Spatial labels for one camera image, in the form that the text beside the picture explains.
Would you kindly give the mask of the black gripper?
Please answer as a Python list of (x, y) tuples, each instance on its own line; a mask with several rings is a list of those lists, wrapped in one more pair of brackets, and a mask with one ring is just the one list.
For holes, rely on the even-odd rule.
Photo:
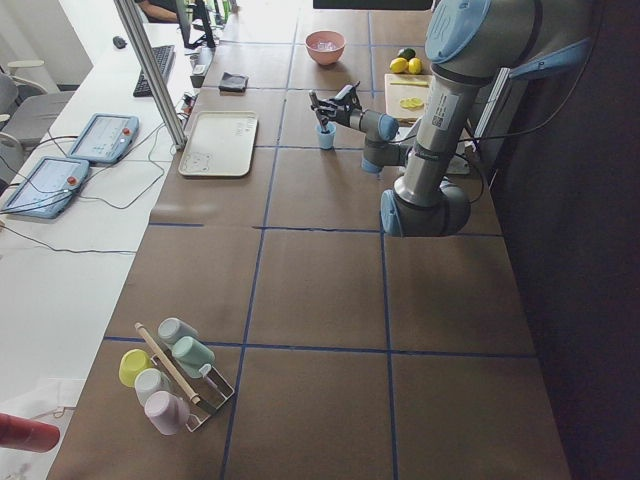
[[(333, 106), (333, 114), (329, 121), (340, 125), (355, 125), (357, 119), (361, 116), (361, 104), (357, 95), (357, 87), (359, 83), (354, 85), (345, 85), (334, 97), (324, 99)], [(316, 111), (325, 108), (323, 102), (311, 105), (312, 110)]]

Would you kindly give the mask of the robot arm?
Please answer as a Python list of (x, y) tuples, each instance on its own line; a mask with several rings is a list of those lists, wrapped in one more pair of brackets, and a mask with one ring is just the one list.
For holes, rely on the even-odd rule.
[(395, 118), (363, 109), (353, 85), (311, 99), (321, 126), (334, 122), (365, 135), (362, 167), (404, 173), (381, 195), (384, 231), (397, 237), (457, 233), (470, 215), (465, 192), (446, 179), (479, 90), (507, 68), (514, 78), (543, 78), (578, 65), (590, 43), (590, 1), (442, 1), (425, 53), (432, 80), (412, 144), (396, 143)]

